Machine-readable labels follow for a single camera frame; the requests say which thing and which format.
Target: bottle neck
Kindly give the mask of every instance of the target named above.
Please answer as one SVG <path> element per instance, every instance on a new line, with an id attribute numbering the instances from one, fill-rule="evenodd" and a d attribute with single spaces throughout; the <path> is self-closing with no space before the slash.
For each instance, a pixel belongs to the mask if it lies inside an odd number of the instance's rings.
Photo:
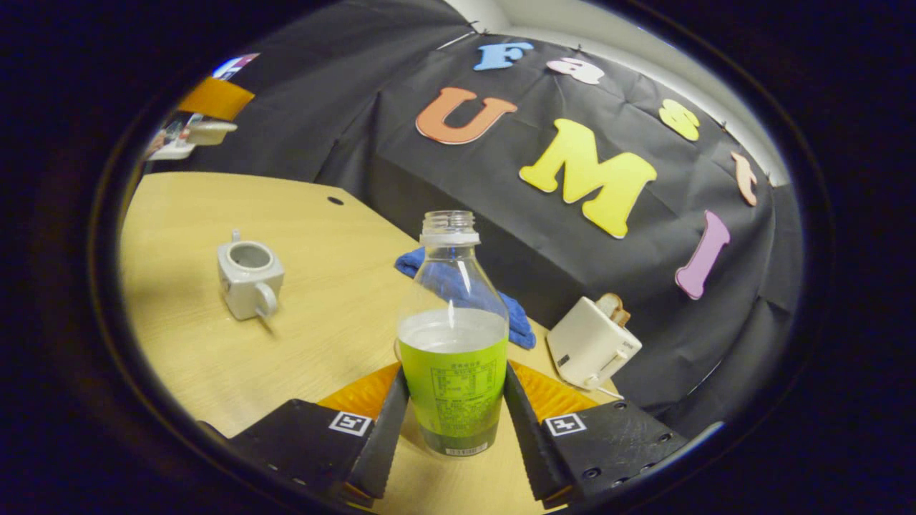
<path id="1" fill-rule="evenodd" d="M 455 247 L 426 246 L 426 259 L 451 261 L 454 259 L 476 259 L 473 245 Z"/>

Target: table surface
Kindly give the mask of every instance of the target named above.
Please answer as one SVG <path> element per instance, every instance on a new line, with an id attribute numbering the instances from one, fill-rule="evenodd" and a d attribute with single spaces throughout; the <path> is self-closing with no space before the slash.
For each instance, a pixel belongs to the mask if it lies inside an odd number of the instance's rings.
<path id="1" fill-rule="evenodd" d="M 222 300 L 216 248 L 233 229 L 274 250 L 286 270 L 278 312 L 267 323 L 237 321 Z M 394 262 L 418 246 L 339 188 L 209 172 L 150 174 L 121 235 L 125 304 L 162 383 L 193 419 L 233 437 L 286 400 L 320 400 L 396 361 L 397 309 L 411 279 Z M 510 344 L 508 356 L 558 378 L 547 330 L 532 326 L 535 348 Z M 605 388 L 616 391 L 610 381 Z M 467 458 L 427 449 L 409 408 L 385 497 L 373 511 L 545 510 L 532 497 L 504 402 L 493 447 Z"/>

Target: blue towel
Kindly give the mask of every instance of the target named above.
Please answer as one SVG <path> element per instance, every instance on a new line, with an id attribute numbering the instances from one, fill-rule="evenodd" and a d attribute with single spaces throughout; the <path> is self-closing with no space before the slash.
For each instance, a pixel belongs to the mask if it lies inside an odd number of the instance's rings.
<path id="1" fill-rule="evenodd" d="M 420 265 L 423 264 L 423 259 L 425 258 L 426 250 L 420 247 L 399 257 L 395 261 L 395 268 L 404 275 L 413 278 L 417 275 L 417 270 L 420 269 Z M 456 284 L 450 285 L 449 283 L 453 281 L 456 281 Z M 440 291 L 441 296 L 446 291 L 463 290 L 463 284 L 461 284 L 459 278 L 451 278 L 451 280 L 443 278 L 443 282 L 443 290 Z M 499 292 L 499 296 L 502 297 L 503 302 L 509 309 L 509 341 L 526 349 L 534 348 L 537 339 L 534 337 L 534 333 L 531 332 L 531 324 L 528 322 L 528 317 L 525 315 L 525 310 L 521 307 L 521 304 L 502 291 Z"/>

